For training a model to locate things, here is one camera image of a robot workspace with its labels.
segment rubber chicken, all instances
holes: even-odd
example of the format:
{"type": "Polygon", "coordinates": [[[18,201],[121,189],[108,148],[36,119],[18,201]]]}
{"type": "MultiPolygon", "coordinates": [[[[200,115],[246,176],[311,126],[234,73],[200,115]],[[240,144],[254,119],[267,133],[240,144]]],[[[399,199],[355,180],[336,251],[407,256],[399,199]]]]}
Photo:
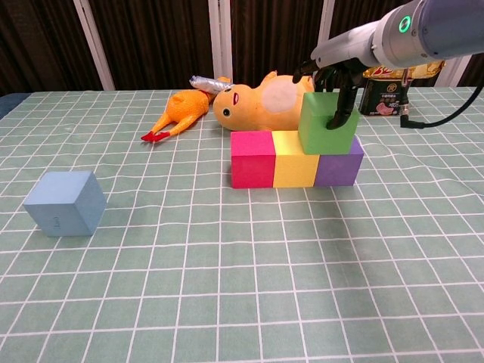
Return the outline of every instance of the rubber chicken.
{"type": "MultiPolygon", "coordinates": [[[[220,77],[219,80],[228,82],[229,79],[220,77]]],[[[158,142],[164,138],[175,136],[190,127],[200,117],[209,112],[209,105],[216,95],[199,89],[187,89],[175,93],[169,98],[166,110],[157,123],[141,140],[158,142]],[[170,123],[176,123],[169,131],[160,132],[170,123]]]]}

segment green indicator light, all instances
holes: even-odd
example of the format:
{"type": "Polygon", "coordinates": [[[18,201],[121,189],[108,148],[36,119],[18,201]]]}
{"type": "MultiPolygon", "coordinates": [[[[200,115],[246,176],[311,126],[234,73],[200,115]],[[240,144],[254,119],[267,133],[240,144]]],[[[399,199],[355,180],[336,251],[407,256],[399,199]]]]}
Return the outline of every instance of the green indicator light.
{"type": "Polygon", "coordinates": [[[400,32],[405,33],[407,30],[410,29],[410,25],[411,25],[411,17],[409,15],[407,15],[400,22],[400,27],[399,27],[400,32]]]}

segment yellow plush toy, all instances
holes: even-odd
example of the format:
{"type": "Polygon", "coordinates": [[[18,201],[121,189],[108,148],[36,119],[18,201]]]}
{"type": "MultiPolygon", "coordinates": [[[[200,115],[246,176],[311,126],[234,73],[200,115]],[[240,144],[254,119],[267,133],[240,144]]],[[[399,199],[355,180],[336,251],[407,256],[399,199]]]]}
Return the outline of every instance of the yellow plush toy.
{"type": "Polygon", "coordinates": [[[218,93],[213,112],[232,131],[297,130],[303,95],[313,91],[308,76],[294,84],[292,76],[272,71],[257,88],[238,84],[218,93]]]}

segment black cable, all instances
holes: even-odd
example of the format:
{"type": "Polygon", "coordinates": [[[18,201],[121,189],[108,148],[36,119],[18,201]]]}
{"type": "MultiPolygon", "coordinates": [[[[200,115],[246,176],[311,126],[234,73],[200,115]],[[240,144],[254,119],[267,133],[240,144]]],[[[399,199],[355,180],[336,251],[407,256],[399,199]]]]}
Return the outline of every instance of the black cable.
{"type": "Polygon", "coordinates": [[[429,127],[437,127],[441,126],[445,123],[448,123],[450,120],[454,119],[455,117],[459,116],[463,113],[477,98],[479,93],[484,88],[484,77],[481,79],[480,84],[476,87],[473,94],[469,97],[469,99],[453,114],[447,116],[440,121],[436,121],[434,123],[419,123],[417,121],[412,121],[408,119],[408,96],[407,96],[407,88],[402,87],[402,93],[400,96],[400,105],[403,107],[402,115],[400,115],[400,127],[405,129],[428,129],[429,127]]]}

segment snack bag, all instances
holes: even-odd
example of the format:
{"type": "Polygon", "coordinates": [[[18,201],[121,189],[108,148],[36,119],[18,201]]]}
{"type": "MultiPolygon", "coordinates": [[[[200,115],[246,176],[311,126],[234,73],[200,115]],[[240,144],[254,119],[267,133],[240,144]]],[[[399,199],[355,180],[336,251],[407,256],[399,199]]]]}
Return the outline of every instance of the snack bag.
{"type": "MultiPolygon", "coordinates": [[[[432,78],[444,67],[445,62],[432,62],[408,68],[408,83],[413,79],[432,78]]],[[[360,113],[366,116],[397,116],[400,113],[400,94],[404,69],[390,70],[379,66],[366,70],[363,77],[368,79],[361,97],[360,113]]]]}

